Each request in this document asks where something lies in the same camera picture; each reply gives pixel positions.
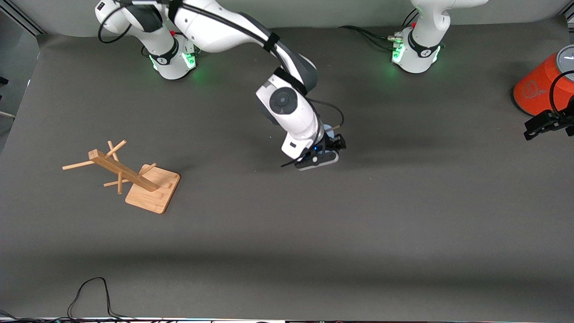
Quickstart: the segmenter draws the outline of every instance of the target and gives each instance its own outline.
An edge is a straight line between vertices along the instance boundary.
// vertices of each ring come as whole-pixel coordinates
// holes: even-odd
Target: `table surface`
[[[0,160],[0,307],[61,316],[103,276],[140,317],[572,321],[574,141],[526,142],[509,97],[568,44],[563,18],[453,26],[422,75],[352,30],[277,32],[319,69],[309,97],[345,111],[335,165],[279,168],[285,132],[254,94],[277,62],[255,45],[167,81],[134,38],[39,38]],[[61,170],[122,139],[132,169],[181,174],[164,215],[104,169]],[[104,314],[87,286],[75,315]]]

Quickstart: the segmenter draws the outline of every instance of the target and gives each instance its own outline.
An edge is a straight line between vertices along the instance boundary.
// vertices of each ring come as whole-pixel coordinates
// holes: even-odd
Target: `wooden mug tree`
[[[92,164],[100,165],[118,175],[117,181],[105,183],[104,187],[117,185],[118,194],[122,194],[123,184],[133,183],[127,193],[126,203],[159,214],[165,212],[181,177],[177,173],[156,167],[156,163],[143,165],[139,173],[134,172],[119,162],[117,151],[126,143],[127,141],[122,140],[114,146],[111,141],[108,141],[110,147],[108,153],[94,149],[88,153],[88,161],[64,166],[62,169],[71,170]]]

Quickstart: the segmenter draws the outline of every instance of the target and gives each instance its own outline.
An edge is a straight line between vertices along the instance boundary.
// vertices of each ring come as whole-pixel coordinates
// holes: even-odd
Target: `green light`
[[[435,58],[432,59],[432,62],[433,62],[433,63],[436,62],[436,59],[437,59],[438,56],[439,56],[439,52],[440,52],[440,46],[436,49]]]
[[[402,54],[405,52],[405,44],[401,44],[394,50],[393,62],[399,63],[402,59]]]
[[[149,55],[149,59],[152,61],[153,64],[153,69],[157,71],[157,66],[156,66],[156,62],[154,62],[153,58],[151,55]]]
[[[183,57],[188,68],[191,69],[195,67],[195,54],[181,53],[181,57]]]

